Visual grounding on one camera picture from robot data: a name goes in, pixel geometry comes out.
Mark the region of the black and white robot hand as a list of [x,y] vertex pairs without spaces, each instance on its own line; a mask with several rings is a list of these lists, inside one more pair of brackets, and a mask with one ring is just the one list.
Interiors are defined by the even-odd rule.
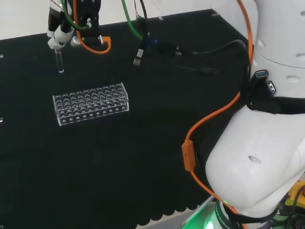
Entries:
[[47,36],[53,50],[68,42],[74,47],[87,46],[101,50],[104,39],[100,34],[100,0],[50,0]]

